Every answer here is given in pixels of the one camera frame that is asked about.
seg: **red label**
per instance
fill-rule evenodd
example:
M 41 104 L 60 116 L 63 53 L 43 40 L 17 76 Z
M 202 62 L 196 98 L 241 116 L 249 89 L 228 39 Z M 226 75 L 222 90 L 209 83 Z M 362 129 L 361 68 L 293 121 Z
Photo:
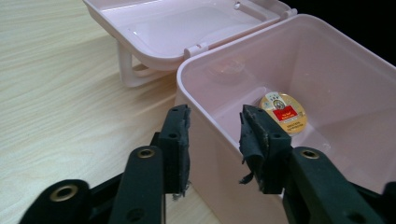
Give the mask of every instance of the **red label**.
M 273 110 L 273 112 L 279 121 L 297 116 L 296 111 L 291 107 L 291 105 L 285 106 L 284 109 Z

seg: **pink plastic box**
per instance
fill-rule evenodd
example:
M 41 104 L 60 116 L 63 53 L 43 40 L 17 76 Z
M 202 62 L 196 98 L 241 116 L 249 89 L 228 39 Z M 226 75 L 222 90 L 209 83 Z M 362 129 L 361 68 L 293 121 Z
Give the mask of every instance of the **pink plastic box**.
M 293 96 L 308 127 L 294 147 L 325 152 L 346 178 L 381 192 L 396 180 L 396 68 L 330 25 L 297 15 L 188 59 L 176 104 L 191 113 L 191 182 L 223 223 L 287 223 L 238 150 L 242 105 L 269 91 Z
M 295 147 L 322 150 L 367 189 L 396 180 L 396 68 L 324 21 L 277 0 L 84 3 L 117 39 L 125 85 L 177 70 L 176 105 L 192 108 L 191 182 L 221 222 L 287 223 L 279 196 L 238 184 L 249 172 L 239 112 L 269 91 L 307 113 Z

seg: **gold lid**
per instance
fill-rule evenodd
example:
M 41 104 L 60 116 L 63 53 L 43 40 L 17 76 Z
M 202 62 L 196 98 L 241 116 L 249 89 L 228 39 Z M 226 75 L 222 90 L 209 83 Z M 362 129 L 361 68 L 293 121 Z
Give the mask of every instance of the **gold lid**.
M 283 92 L 265 94 L 259 108 L 265 110 L 290 136 L 300 133 L 306 126 L 307 117 L 303 107 Z

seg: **table surface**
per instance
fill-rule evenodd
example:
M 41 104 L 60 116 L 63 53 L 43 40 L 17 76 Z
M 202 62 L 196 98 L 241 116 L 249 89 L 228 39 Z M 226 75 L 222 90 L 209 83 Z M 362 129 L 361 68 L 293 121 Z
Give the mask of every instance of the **table surface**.
M 138 88 L 119 78 L 116 40 L 82 1 L 0 2 L 0 223 L 18 223 L 64 179 L 95 187 L 123 172 L 174 105 L 176 75 Z M 219 223 L 193 186 L 168 223 Z

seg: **box hinge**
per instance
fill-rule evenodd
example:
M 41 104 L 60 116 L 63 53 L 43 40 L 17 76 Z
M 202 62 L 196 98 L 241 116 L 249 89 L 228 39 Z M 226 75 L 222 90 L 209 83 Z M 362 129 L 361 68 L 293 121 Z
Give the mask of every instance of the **box hinge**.
M 206 42 L 191 46 L 189 48 L 184 49 L 184 59 L 187 60 L 190 57 L 193 57 L 208 50 L 209 50 L 209 45 Z
M 280 15 L 280 20 L 283 21 L 285 19 L 288 19 L 290 17 L 296 16 L 297 15 L 297 9 L 296 8 L 292 8 L 290 10 L 284 11 L 282 13 L 282 15 Z

